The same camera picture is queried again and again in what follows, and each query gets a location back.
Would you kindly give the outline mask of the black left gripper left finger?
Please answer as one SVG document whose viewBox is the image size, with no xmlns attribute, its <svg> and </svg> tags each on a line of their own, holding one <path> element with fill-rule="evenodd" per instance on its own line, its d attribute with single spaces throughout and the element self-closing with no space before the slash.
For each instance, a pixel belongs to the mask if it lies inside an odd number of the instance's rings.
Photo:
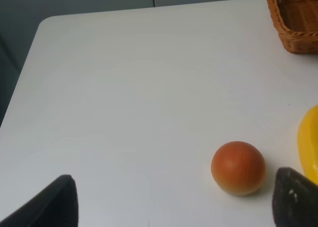
<svg viewBox="0 0 318 227">
<path fill-rule="evenodd" d="M 0 222 L 2 227 L 77 227 L 78 224 L 77 187 L 68 174 L 56 178 Z"/>
</svg>

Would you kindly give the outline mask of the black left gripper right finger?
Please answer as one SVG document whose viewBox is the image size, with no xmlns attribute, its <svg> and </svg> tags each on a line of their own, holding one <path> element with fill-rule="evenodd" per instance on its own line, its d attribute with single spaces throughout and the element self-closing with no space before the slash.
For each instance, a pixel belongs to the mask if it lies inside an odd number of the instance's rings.
<svg viewBox="0 0 318 227">
<path fill-rule="evenodd" d="M 272 213 L 277 227 L 318 225 L 318 186 L 290 167 L 275 176 Z"/>
</svg>

